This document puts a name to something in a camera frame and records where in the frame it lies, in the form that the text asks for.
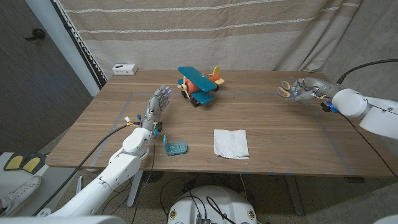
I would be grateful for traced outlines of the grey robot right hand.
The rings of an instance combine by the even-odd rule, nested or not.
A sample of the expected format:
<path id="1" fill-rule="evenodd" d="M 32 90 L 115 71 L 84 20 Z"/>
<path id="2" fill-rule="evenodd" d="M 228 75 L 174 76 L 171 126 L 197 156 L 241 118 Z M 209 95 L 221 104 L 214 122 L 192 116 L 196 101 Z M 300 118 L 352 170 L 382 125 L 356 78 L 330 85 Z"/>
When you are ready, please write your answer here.
<path id="1" fill-rule="evenodd" d="M 328 81 L 307 77 L 299 78 L 292 85 L 292 99 L 295 101 L 311 100 L 313 98 L 334 97 L 342 88 Z"/>

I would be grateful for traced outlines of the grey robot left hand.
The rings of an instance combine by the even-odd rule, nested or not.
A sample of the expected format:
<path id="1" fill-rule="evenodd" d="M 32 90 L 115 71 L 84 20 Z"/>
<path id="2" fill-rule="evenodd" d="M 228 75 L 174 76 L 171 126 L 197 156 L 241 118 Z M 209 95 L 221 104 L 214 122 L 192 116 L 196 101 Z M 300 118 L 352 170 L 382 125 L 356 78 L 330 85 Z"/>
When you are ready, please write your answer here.
<path id="1" fill-rule="evenodd" d="M 147 104 L 144 118 L 141 122 L 141 127 L 149 131 L 155 129 L 156 124 L 160 121 L 162 112 L 165 107 L 171 102 L 171 92 L 169 86 L 162 85 L 150 97 Z"/>

